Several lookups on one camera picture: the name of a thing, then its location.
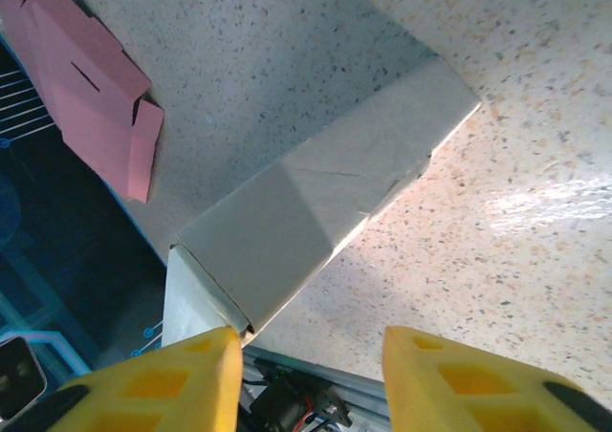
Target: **pink cardboard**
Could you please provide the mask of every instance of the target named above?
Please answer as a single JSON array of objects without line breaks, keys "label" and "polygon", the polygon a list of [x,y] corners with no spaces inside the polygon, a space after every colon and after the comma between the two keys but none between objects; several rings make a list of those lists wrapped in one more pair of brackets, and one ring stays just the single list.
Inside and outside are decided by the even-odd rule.
[{"label": "pink cardboard", "polygon": [[0,0],[11,46],[62,138],[120,196],[146,202],[164,111],[148,78],[72,0]]}]

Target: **granite surface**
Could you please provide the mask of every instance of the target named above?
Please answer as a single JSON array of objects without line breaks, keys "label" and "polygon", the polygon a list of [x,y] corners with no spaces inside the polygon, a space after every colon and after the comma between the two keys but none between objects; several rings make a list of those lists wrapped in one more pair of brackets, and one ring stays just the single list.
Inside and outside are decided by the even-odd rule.
[{"label": "granite surface", "polygon": [[162,257],[183,224],[440,54],[482,109],[258,342],[379,378],[384,327],[405,324],[612,407],[612,0],[82,2],[166,110],[152,201],[127,204]]}]

